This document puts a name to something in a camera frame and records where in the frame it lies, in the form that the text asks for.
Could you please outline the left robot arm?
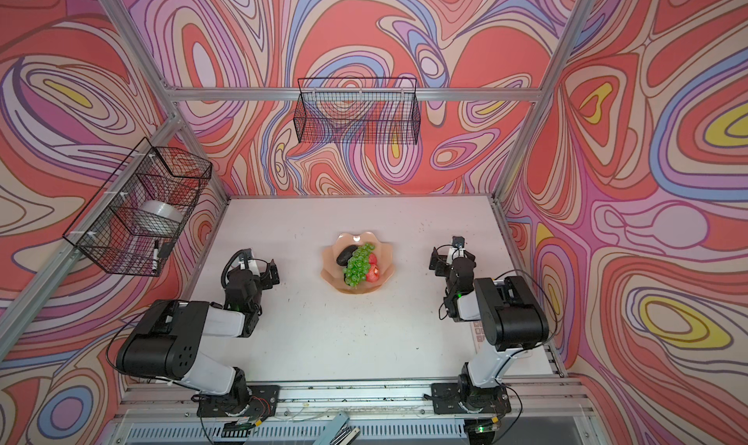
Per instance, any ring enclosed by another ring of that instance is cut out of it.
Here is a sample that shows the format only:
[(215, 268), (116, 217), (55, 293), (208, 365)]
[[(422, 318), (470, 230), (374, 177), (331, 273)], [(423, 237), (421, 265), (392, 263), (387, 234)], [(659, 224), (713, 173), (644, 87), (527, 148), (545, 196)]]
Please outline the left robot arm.
[(263, 315), (262, 296), (280, 283), (280, 275), (274, 260), (241, 249), (224, 266), (219, 282), (222, 304), (156, 301), (120, 347), (115, 368), (192, 390), (201, 419), (245, 418), (252, 429), (276, 414), (280, 388), (249, 386), (243, 369), (210, 357), (201, 345), (206, 339), (251, 337)]

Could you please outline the black marker in basket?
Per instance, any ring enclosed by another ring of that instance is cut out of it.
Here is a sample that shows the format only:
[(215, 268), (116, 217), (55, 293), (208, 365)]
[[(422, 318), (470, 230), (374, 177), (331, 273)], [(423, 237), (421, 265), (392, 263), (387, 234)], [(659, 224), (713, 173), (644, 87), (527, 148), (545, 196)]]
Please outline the black marker in basket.
[(160, 242), (159, 240), (154, 240), (153, 250), (152, 250), (152, 259), (151, 259), (151, 272), (153, 275), (159, 274), (159, 268), (160, 268), (159, 252), (160, 252)]

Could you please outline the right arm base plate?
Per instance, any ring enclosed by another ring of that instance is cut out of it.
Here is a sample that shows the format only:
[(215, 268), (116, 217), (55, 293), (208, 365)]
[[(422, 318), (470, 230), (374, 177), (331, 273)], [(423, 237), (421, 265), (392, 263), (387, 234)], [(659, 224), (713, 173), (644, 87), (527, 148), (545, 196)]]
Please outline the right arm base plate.
[(504, 387), (473, 388), (458, 383), (434, 383), (424, 400), (432, 404), (436, 415), (491, 414), (502, 418), (512, 412)]

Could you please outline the pink faceted fruit bowl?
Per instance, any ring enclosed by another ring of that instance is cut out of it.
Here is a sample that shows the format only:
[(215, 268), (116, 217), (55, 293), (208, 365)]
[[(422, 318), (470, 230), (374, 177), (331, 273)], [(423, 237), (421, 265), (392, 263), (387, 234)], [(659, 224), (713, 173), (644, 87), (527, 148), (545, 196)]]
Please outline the pink faceted fruit bowl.
[(346, 294), (366, 294), (381, 288), (395, 273), (393, 246), (372, 232), (343, 233), (323, 250), (321, 277)]

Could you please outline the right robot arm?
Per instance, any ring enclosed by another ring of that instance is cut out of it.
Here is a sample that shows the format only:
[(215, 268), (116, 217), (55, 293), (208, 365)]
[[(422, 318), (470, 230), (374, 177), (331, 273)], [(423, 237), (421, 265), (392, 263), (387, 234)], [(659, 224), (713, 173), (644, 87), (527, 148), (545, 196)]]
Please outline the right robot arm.
[(438, 415), (493, 414), (512, 411), (504, 376), (518, 355), (550, 338), (545, 312), (526, 280), (509, 270), (500, 277), (477, 277), (475, 256), (461, 242), (442, 252), (435, 247), (429, 269), (445, 279), (438, 310), (441, 318), (477, 322), (483, 341), (454, 383), (434, 383), (426, 400)]

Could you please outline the green grape bunch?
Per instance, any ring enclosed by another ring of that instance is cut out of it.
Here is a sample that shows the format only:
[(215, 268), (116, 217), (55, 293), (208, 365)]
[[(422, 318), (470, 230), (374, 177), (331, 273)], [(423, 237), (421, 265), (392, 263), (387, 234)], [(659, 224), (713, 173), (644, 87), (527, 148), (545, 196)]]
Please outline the green grape bunch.
[(374, 250), (374, 244), (364, 244), (358, 247), (358, 250), (343, 271), (344, 283), (346, 285), (356, 288), (366, 280), (366, 275), (372, 265), (369, 263), (369, 254), (374, 253)]

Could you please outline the dark avocado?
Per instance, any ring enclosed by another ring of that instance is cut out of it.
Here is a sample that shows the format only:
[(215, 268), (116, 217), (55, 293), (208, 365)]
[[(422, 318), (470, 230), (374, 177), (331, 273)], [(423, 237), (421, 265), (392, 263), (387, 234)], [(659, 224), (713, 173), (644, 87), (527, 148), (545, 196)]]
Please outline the dark avocado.
[(355, 244), (345, 247), (336, 257), (336, 264), (340, 267), (347, 267), (348, 262), (353, 258), (358, 246)]

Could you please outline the pink calculator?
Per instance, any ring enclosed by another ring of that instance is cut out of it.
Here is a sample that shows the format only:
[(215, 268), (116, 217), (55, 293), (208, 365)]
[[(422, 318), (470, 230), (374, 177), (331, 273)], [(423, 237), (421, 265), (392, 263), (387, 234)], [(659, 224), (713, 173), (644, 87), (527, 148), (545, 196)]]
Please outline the pink calculator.
[(475, 342), (476, 349), (478, 350), (485, 340), (484, 330), (480, 321), (473, 321), (471, 323), (471, 333), (473, 334), (473, 341)]

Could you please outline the white tape roll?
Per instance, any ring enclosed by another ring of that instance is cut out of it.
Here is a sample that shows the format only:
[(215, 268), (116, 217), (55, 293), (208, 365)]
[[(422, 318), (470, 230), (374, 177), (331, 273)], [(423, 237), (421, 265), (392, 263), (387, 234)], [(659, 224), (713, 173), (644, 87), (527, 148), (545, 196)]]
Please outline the white tape roll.
[(154, 237), (174, 235), (182, 220), (182, 212), (163, 201), (146, 201), (134, 215), (136, 228), (143, 234)]

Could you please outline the teal tool at front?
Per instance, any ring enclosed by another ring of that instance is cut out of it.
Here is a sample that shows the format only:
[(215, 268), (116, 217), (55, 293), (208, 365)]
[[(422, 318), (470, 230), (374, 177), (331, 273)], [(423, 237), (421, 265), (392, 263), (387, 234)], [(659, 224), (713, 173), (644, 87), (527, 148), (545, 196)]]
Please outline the teal tool at front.
[(349, 445), (359, 436), (360, 429), (349, 424), (350, 416), (339, 413), (324, 428), (314, 441), (314, 445)]

